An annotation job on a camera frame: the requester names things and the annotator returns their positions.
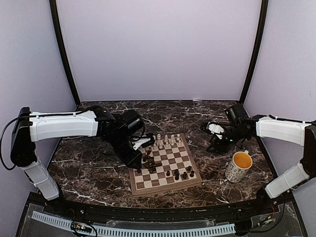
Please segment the patterned mug yellow inside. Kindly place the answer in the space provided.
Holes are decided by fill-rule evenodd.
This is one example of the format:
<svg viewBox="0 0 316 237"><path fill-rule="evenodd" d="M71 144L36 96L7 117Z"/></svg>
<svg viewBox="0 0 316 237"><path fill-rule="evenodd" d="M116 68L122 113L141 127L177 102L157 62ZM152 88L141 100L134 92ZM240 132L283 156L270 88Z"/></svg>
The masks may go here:
<svg viewBox="0 0 316 237"><path fill-rule="evenodd" d="M232 183L238 183L246 176L252 165L253 160L248 150L236 152L225 170L225 177Z"/></svg>

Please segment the wooden chess board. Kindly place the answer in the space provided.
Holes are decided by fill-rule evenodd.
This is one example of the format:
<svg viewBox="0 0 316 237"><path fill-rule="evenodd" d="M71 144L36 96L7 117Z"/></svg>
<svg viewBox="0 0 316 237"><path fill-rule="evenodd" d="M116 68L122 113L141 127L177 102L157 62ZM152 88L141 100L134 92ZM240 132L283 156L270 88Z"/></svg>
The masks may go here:
<svg viewBox="0 0 316 237"><path fill-rule="evenodd" d="M202 184L202 178L184 134L165 135L164 138L157 134L154 138L155 143L153 145L139 150L143 156L146 151L151 151L150 156L154 157L155 161L160 161L161 166L157 167L156 172L152 174L143 166L142 161L141 173L138 173L135 169L129 169L133 196L145 197ZM194 177L191 177L191 172L187 171L188 166L191 166L191 171L195 172ZM176 169L179 170L179 180L175 180L174 171ZM184 172L187 173L187 179L182 178Z"/></svg>

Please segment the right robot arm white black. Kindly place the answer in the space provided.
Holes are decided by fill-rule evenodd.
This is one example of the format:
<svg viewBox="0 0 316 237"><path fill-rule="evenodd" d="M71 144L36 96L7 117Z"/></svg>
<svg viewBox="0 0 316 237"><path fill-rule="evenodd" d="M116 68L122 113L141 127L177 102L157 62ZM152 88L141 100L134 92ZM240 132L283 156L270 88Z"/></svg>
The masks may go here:
<svg viewBox="0 0 316 237"><path fill-rule="evenodd" d="M228 123L205 122L200 129L212 137L207 151L224 154L232 144L252 137L270 138L289 142L303 147L302 159L282 175L268 183L257 192L258 199L253 201L252 210L263 214L275 199L285 192L295 189L316 176L316 123L254 115L250 117L243 105L235 104L225 109Z"/></svg>

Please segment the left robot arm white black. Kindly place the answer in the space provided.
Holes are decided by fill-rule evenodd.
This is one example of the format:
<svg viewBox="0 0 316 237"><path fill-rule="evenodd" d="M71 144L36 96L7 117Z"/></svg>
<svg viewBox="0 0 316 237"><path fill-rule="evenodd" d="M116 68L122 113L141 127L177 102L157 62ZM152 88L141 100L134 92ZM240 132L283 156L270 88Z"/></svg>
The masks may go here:
<svg viewBox="0 0 316 237"><path fill-rule="evenodd" d="M92 106L83 111L66 113L31 112L23 107L18 117L6 127L14 124L11 135L10 160L12 171L21 168L39 189L50 207L59 215L66 215L70 205L62 199L62 191L50 176L36 154L36 142L67 137L99 137L110 144L116 156L128 168L141 169L142 153L140 147L153 143L152 135L145 134L142 117L129 110L123 114L113 114L109 110Z"/></svg>

